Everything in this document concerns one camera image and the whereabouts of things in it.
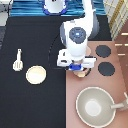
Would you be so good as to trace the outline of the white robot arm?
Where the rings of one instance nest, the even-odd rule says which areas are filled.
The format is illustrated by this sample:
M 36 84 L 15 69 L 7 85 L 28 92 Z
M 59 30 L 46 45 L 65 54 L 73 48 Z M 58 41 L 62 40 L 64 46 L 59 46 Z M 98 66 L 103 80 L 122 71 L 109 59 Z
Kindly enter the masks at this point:
M 65 21 L 60 26 L 60 38 L 65 49 L 59 51 L 57 65 L 71 71 L 93 68 L 96 61 L 86 53 L 88 40 L 99 31 L 96 9 L 93 0 L 82 0 L 82 4 L 85 16 Z

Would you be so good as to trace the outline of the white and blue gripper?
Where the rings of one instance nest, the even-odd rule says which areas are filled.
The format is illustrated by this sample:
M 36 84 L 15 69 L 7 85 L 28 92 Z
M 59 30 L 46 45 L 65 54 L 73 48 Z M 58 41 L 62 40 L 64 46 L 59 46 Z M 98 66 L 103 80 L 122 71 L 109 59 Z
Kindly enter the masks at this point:
M 82 71 L 85 68 L 93 68 L 96 62 L 95 57 L 84 56 L 83 58 L 73 58 L 67 49 L 59 51 L 57 65 L 71 71 Z

